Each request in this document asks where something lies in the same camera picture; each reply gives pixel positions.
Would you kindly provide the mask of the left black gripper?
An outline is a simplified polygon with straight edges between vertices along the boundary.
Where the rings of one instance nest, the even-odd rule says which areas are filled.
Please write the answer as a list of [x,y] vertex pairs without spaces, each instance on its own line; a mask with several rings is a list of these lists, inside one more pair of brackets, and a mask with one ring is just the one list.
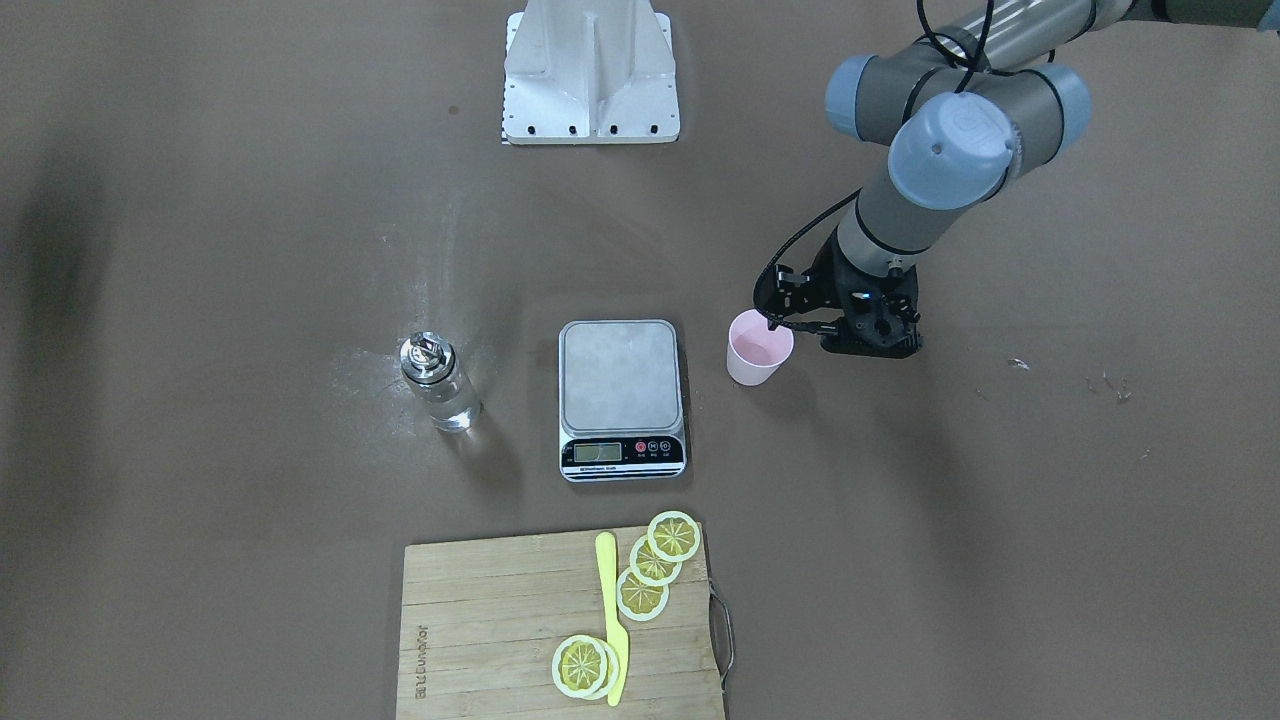
[[754,309],[768,332],[790,328],[819,338],[828,354],[905,359],[923,346],[916,270],[887,277],[855,268],[832,232],[804,272],[777,261],[754,287]]

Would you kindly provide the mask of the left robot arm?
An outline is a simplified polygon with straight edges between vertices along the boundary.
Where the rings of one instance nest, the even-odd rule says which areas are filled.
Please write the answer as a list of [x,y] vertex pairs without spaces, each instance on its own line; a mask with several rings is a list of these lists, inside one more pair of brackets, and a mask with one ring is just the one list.
[[884,169],[832,206],[840,223],[810,266],[773,256],[753,291],[768,331],[824,351],[902,359],[922,347],[920,258],[970,208],[1065,152],[1093,111],[1059,47],[1124,20],[1277,29],[1275,1],[987,1],[891,56],[856,55],[831,76],[826,117],[887,147]]

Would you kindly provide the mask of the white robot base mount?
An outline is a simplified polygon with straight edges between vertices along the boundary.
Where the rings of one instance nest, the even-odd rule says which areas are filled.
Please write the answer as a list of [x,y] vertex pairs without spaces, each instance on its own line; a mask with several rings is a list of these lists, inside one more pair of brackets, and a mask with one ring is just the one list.
[[504,143],[678,140],[672,22],[652,3],[530,1],[507,18],[504,41]]

